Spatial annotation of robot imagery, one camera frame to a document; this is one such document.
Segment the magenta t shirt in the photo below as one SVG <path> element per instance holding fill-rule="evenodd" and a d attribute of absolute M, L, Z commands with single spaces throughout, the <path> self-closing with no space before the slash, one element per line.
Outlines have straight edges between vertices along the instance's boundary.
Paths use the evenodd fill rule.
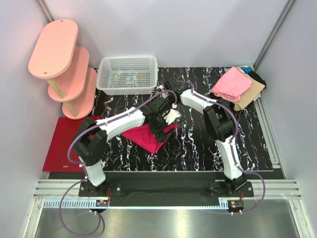
<path fill-rule="evenodd" d="M 170 138 L 169 135 L 166 139 L 163 140 L 163 142 L 159 142 L 151 133 L 148 124 L 129 129 L 123 132 L 122 136 L 128 140 L 131 140 L 132 142 L 152 154 L 155 154 L 161 148 L 161 146 Z"/>

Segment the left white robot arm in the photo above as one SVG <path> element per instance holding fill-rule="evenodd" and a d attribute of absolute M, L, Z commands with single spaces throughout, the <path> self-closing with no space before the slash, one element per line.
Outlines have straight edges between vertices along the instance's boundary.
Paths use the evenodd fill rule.
<path fill-rule="evenodd" d="M 102 159 L 111 139 L 123 134 L 146 151 L 156 153 L 176 131 L 174 120 L 169 119 L 176 107 L 171 98 L 158 96 L 107 119 L 84 120 L 70 149 L 75 151 L 84 169 L 86 190 L 95 196 L 109 191 Z"/>

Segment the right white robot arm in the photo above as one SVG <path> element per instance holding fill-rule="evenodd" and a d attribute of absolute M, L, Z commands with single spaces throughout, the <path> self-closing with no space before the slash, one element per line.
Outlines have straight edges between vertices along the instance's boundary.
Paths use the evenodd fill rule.
<path fill-rule="evenodd" d="M 226 192 L 229 196 L 237 196 L 247 181 L 236 149 L 238 124 L 228 102 L 197 93 L 191 82 L 170 79 L 164 83 L 164 87 L 176 94 L 179 104 L 203 114 L 207 133 L 216 142 L 223 162 L 225 182 L 219 186 L 218 193 Z"/>

